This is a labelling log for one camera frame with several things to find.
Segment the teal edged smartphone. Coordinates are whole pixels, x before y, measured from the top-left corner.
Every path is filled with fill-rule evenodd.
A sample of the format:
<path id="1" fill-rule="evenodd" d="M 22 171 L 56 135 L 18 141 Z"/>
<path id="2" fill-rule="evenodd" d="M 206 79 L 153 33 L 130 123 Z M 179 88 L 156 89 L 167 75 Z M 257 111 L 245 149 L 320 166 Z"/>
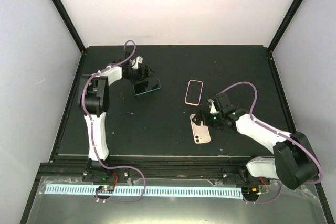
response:
<path id="1" fill-rule="evenodd" d="M 135 95 L 142 95 L 161 89 L 162 85 L 158 78 L 148 78 L 133 86 Z"/>

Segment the beige phone case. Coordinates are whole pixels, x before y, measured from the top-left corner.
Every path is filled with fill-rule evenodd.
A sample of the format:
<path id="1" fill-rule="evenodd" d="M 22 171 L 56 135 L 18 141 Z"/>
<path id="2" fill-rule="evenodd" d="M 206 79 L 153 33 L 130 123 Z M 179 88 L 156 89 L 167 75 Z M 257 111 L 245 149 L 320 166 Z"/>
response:
<path id="1" fill-rule="evenodd" d="M 209 143 L 211 141 L 211 136 L 208 127 L 203 125 L 203 123 L 201 123 L 200 126 L 196 125 L 193 122 L 194 116 L 195 114 L 190 115 L 190 122 L 195 144 Z"/>

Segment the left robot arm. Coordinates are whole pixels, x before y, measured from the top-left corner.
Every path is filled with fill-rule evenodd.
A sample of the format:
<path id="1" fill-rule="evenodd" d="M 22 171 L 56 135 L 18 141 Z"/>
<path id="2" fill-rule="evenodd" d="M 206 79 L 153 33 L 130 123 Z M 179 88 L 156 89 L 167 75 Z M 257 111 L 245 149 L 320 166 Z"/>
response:
<path id="1" fill-rule="evenodd" d="M 132 83 L 143 81 L 153 75 L 143 58 L 127 58 L 107 65 L 93 74 L 84 74 L 79 82 L 78 105 L 84 113 L 88 130 L 89 154 L 87 172 L 93 172 L 102 182 L 108 181 L 117 169 L 134 170 L 132 166 L 109 166 L 109 150 L 106 141 L 106 116 L 110 104 L 109 87 L 115 82 L 127 79 Z"/>

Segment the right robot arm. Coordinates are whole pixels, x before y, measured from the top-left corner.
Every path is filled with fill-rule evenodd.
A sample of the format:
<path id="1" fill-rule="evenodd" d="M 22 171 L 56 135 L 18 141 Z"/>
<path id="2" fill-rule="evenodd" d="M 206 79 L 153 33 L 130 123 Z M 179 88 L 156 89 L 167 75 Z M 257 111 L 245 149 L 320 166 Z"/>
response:
<path id="1" fill-rule="evenodd" d="M 252 183 L 257 177 L 277 179 L 289 189 L 313 181 L 319 175 L 317 159 L 311 152 L 307 137 L 301 133 L 281 131 L 233 105 L 227 94 L 207 101 L 207 111 L 198 110 L 190 116 L 191 126 L 213 128 L 245 135 L 272 153 L 272 157 L 252 157 L 238 171 L 239 179 Z"/>

